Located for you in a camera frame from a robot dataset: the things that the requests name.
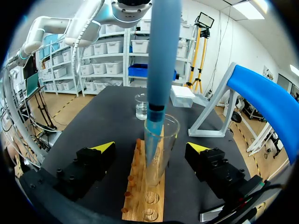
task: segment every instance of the white lid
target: white lid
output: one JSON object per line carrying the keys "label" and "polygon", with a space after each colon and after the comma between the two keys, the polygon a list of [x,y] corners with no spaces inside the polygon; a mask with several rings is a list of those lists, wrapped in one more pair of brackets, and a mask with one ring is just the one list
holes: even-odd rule
{"label": "white lid", "polygon": [[183,97],[183,98],[190,98],[190,99],[195,98],[195,95],[191,92],[191,90],[188,87],[173,85],[171,87],[171,90],[174,92],[174,95],[176,97]]}

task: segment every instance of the white storage bin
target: white storage bin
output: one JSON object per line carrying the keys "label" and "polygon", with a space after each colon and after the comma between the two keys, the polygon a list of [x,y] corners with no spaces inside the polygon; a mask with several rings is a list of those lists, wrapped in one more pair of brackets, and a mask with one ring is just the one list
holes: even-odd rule
{"label": "white storage bin", "polygon": [[111,25],[111,24],[106,25],[106,34],[121,32],[121,31],[124,31],[124,30],[125,30],[124,28],[121,28],[121,27],[116,26],[116,25]]}
{"label": "white storage bin", "polygon": [[53,58],[53,64],[54,65],[57,65],[61,62],[64,62],[64,57],[62,55],[58,55],[58,56]]}
{"label": "white storage bin", "polygon": [[58,90],[58,91],[62,91],[62,90],[64,90],[64,84],[63,84],[63,82],[59,82],[59,83],[57,83],[57,84],[56,84],[56,87],[57,87],[57,90]]}
{"label": "white storage bin", "polygon": [[66,75],[66,67],[54,70],[55,78],[60,78]]}
{"label": "white storage bin", "polygon": [[150,31],[150,20],[141,20],[140,30],[141,31]]}
{"label": "white storage bin", "polygon": [[108,54],[121,53],[123,52],[123,44],[121,41],[107,43]]}
{"label": "white storage bin", "polygon": [[107,74],[116,75],[122,72],[122,62],[106,63]]}
{"label": "white storage bin", "polygon": [[175,107],[191,108],[195,95],[188,87],[173,85],[171,87],[170,98],[172,105]]}
{"label": "white storage bin", "polygon": [[64,90],[71,90],[75,87],[74,80],[66,80],[63,83]]}
{"label": "white storage bin", "polygon": [[95,91],[96,90],[94,81],[85,82],[85,86],[86,86],[87,91]]}
{"label": "white storage bin", "polygon": [[93,46],[94,48],[94,55],[104,55],[107,54],[107,44],[106,43],[99,43]]}
{"label": "white storage bin", "polygon": [[179,37],[190,40],[192,38],[192,33],[193,33],[193,26],[192,25],[187,25],[187,24],[182,24],[181,23],[181,29],[179,31]]}
{"label": "white storage bin", "polygon": [[93,46],[89,46],[89,47],[85,48],[83,57],[88,57],[88,56],[92,56],[92,55],[94,55]]}
{"label": "white storage bin", "polygon": [[51,67],[50,60],[45,61],[44,64],[45,64],[45,68],[46,68],[46,69],[48,69],[48,68]]}
{"label": "white storage bin", "polygon": [[105,63],[93,64],[93,70],[95,75],[105,74],[107,72],[106,64]]}
{"label": "white storage bin", "polygon": [[145,40],[132,41],[133,53],[147,53],[149,42]]}
{"label": "white storage bin", "polygon": [[44,73],[43,77],[42,77],[43,80],[48,80],[48,79],[51,79],[51,78],[52,78],[52,73],[51,72]]}
{"label": "white storage bin", "polygon": [[82,65],[80,70],[81,70],[81,75],[88,76],[93,73],[93,65],[92,64]]}
{"label": "white storage bin", "polygon": [[62,54],[62,56],[64,57],[64,62],[69,62],[71,60],[71,52],[70,51],[64,52]]}
{"label": "white storage bin", "polygon": [[177,57],[186,58],[187,46],[183,44],[178,45]]}

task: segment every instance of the ceiling light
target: ceiling light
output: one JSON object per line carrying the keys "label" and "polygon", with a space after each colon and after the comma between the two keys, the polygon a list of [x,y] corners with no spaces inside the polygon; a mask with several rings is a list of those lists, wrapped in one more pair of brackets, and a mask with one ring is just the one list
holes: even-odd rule
{"label": "ceiling light", "polygon": [[299,70],[290,64],[290,68],[292,72],[294,72],[297,76],[299,76]]}
{"label": "ceiling light", "polygon": [[254,8],[249,2],[242,2],[233,7],[238,10],[240,13],[245,15],[245,17],[249,20],[264,20],[265,18],[260,14],[260,12]]}
{"label": "ceiling light", "polygon": [[265,0],[253,0],[262,10],[265,14],[267,14],[268,11],[268,4]]}

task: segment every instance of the wooden test tube rack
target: wooden test tube rack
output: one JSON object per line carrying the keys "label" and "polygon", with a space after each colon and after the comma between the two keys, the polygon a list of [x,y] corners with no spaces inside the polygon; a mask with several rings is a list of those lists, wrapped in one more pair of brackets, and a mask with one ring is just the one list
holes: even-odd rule
{"label": "wooden test tube rack", "polygon": [[138,139],[122,211],[122,219],[139,222],[162,222],[164,211],[165,173],[156,187],[146,186],[144,141]]}

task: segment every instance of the glass beaker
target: glass beaker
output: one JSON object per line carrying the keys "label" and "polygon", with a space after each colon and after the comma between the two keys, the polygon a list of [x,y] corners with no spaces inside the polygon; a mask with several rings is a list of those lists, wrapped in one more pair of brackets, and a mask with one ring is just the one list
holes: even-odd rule
{"label": "glass beaker", "polygon": [[169,161],[180,124],[173,116],[166,114],[161,134],[156,135],[147,128],[147,122],[144,122],[146,183],[154,187],[158,185]]}
{"label": "glass beaker", "polygon": [[137,94],[135,96],[136,101],[136,117],[139,120],[145,120],[147,118],[147,97],[146,94]]}

